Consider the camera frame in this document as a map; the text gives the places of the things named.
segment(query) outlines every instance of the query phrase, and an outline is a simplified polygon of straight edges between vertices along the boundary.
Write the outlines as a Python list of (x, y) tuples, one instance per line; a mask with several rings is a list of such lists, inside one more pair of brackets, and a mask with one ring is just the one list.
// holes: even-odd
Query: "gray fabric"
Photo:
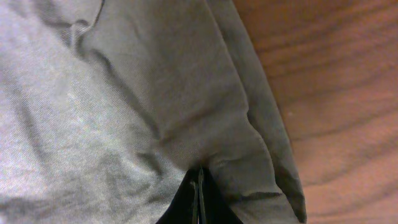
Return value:
[(0, 1), (0, 223), (155, 223), (199, 164), (244, 223), (305, 221), (231, 1)]

